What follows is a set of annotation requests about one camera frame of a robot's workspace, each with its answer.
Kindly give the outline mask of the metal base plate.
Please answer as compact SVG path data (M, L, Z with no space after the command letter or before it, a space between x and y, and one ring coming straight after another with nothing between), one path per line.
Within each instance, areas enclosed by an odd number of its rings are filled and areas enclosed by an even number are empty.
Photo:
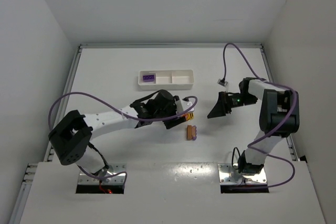
M99 178L102 178L102 185L106 186L123 186L127 180L127 165L126 164L111 164L109 169L98 171L97 175L88 176L83 171L80 171L78 176L78 185L98 185Z
M239 173L230 163L218 164L219 181L224 186L267 185L267 177L263 168L258 174Z

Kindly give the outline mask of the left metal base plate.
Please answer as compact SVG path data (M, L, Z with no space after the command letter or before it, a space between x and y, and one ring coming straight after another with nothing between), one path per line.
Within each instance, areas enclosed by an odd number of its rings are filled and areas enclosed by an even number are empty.
M98 171L97 175L88 176L83 171L80 171L78 176L78 185L98 185L99 178L102 178L102 185L106 186L123 186L127 180L127 165L126 164L111 164L109 169Z

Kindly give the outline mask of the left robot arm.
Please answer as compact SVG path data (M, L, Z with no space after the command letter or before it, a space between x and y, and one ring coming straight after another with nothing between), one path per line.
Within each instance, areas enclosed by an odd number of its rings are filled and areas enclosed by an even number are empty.
M94 146L95 138L118 130L147 126L152 124L153 119L163 119L165 127L170 129L186 121L181 113L189 105L188 99L159 90L134 101L120 112L81 114L72 110L48 137L62 165L76 164L96 175L102 169L109 169L109 164Z

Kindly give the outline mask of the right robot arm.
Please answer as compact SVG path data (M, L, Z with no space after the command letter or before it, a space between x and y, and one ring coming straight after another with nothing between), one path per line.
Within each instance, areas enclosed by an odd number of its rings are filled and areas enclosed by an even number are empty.
M232 109L253 105L261 101L259 133L238 158L239 173L259 174L266 157L281 139L299 129L299 94L297 91L257 78L244 78L239 92L222 91L210 113L209 119L226 116Z

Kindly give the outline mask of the brown lego brick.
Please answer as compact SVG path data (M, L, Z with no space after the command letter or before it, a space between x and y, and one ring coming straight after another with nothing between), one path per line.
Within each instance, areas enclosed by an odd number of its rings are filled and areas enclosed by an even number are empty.
M186 128L186 139L188 141L193 139L193 126L192 125L188 125Z

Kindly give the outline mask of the back aluminium frame rail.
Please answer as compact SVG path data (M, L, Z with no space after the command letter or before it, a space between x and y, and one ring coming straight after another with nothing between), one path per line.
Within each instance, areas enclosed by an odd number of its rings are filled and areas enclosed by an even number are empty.
M224 48L225 43L87 43L79 48Z

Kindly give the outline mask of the purple crown lego brick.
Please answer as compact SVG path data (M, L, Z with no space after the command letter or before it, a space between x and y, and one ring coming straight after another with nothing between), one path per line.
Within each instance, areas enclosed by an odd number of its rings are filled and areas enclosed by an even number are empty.
M191 128L191 140L196 140L197 138L197 127L195 125Z

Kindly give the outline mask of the white three-compartment tray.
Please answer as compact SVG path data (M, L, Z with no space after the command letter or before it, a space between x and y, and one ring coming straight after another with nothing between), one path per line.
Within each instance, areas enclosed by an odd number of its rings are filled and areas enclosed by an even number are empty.
M142 76L154 74L154 82L143 82ZM194 72L191 69L182 70L143 70L139 72L138 85L144 91L190 90L194 84Z

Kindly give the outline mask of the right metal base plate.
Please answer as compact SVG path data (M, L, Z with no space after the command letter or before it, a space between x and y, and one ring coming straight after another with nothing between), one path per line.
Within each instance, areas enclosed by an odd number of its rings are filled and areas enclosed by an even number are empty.
M267 185L267 177L263 168L258 174L239 173L230 163L218 164L219 181L224 186Z

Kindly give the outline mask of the purple half-round lego brick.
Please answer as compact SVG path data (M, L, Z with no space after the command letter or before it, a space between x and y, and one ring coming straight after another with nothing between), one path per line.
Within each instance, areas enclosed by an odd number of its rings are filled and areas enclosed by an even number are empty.
M155 75L154 74L146 74L142 76L143 82L154 82L155 81Z

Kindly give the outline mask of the left aluminium frame rail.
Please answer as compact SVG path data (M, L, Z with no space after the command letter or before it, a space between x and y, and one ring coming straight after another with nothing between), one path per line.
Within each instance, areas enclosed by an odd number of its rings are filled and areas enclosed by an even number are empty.
M77 49L75 50L74 57L72 59L72 63L71 63L70 70L67 76L66 84L62 92L63 94L68 93L72 89L73 80L75 78L81 52L82 52L81 46L77 47ZM68 98L66 98L65 101L59 101L56 103L56 106L58 106L58 109L56 110L56 115L54 119L52 119L54 108L49 109L48 118L47 118L47 126L49 130L50 130L50 127L53 126L53 123L58 122L60 117L64 115L67 102L68 102ZM27 203L27 199L28 199L28 196L29 196L32 184L33 184L33 180L36 174L37 167L38 167L38 163L28 163L25 169L25 173L22 179L21 187L20 187L16 202L15 202L15 206L13 208L13 211L12 211L12 214L11 214L11 217L8 223L20 223L26 203Z

